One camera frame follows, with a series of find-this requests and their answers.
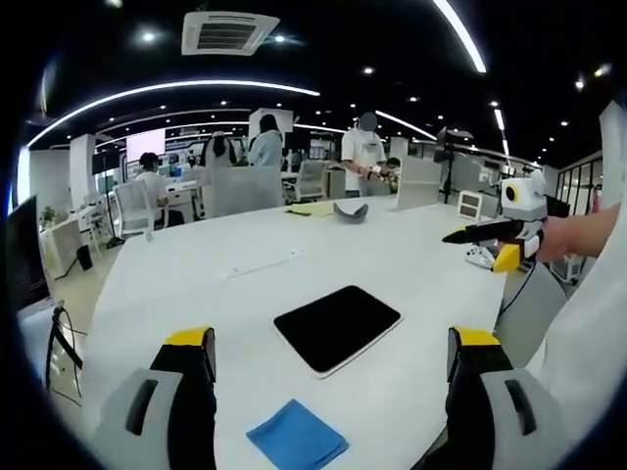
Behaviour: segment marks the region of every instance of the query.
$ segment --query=yellow paper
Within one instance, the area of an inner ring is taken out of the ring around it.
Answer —
[[[295,204],[287,208],[289,212],[327,217],[333,214],[333,204],[330,202]]]

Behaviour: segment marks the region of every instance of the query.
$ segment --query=ceiling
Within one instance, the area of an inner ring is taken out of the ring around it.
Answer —
[[[124,0],[121,8],[102,0],[92,18],[82,18],[68,31],[51,62],[46,90],[50,118],[124,90],[188,79],[266,81],[315,90],[320,96],[228,86],[150,92],[70,119],[33,148],[67,144],[68,135],[142,118],[201,109],[255,110],[280,102],[301,123],[346,129],[353,117],[376,109],[432,134],[442,125],[467,130],[477,147],[500,152],[502,136],[490,106],[495,100],[514,156],[529,161],[542,156],[543,164],[562,167],[601,147],[599,114],[619,91],[627,57],[621,51],[619,61],[615,38],[621,29],[619,15],[612,11],[616,2],[449,2],[477,44],[487,73],[475,70],[432,0],[320,0],[311,6],[278,0]],[[274,33],[287,40],[268,40],[253,57],[182,56],[183,17],[198,9],[276,16],[280,24]],[[139,40],[147,30],[156,33],[150,44]],[[611,72],[594,78],[604,64],[611,65]],[[375,72],[366,75],[364,67]],[[581,92],[575,89],[579,77],[586,81]],[[120,137],[207,122],[211,115],[247,120],[247,113],[209,111],[162,116],[107,134]],[[561,126],[563,120],[569,125]],[[380,123],[382,137],[402,132],[424,138],[390,121]],[[42,129],[30,124],[28,137]]]

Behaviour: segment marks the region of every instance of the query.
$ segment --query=trash bin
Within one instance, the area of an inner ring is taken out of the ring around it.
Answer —
[[[80,267],[82,267],[83,271],[91,269],[94,265],[93,262],[91,262],[91,255],[89,254],[89,247],[87,245],[83,245],[76,250],[76,257],[78,258],[78,262],[80,263]]]

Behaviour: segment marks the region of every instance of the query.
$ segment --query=air conditioner vent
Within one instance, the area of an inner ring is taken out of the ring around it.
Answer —
[[[252,56],[278,25],[279,19],[230,12],[185,15],[182,54]]]

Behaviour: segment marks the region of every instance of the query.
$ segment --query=black tablet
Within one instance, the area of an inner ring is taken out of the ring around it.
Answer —
[[[368,292],[348,286],[274,318],[274,325],[313,371],[327,376],[400,320]]]

